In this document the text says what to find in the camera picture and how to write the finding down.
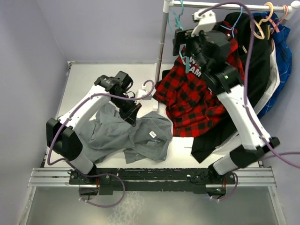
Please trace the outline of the grey button-up shirt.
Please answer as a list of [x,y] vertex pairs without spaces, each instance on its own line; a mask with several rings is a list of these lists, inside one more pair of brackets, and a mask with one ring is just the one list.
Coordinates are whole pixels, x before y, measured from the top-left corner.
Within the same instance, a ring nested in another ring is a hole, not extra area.
[[[119,115],[110,103],[102,106],[93,120],[85,122],[79,133],[83,152],[93,163],[101,163],[116,151],[124,150],[126,163],[148,158],[155,162],[166,159],[167,150],[172,140],[171,122],[156,112],[150,112],[136,120],[133,127]],[[149,140],[160,140],[149,145]]]

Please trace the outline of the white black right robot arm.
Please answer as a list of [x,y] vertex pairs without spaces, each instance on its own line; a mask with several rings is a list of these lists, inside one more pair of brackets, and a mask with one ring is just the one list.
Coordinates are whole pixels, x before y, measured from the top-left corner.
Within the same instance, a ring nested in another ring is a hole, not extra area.
[[208,168],[209,180],[220,183],[225,174],[245,168],[258,161],[280,141],[263,128],[249,103],[244,82],[238,70],[227,62],[230,42],[226,34],[212,30],[200,31],[195,36],[191,30],[177,30],[173,39],[173,55],[185,45],[185,54],[192,57],[206,81],[229,113],[241,138],[241,145],[230,151]]

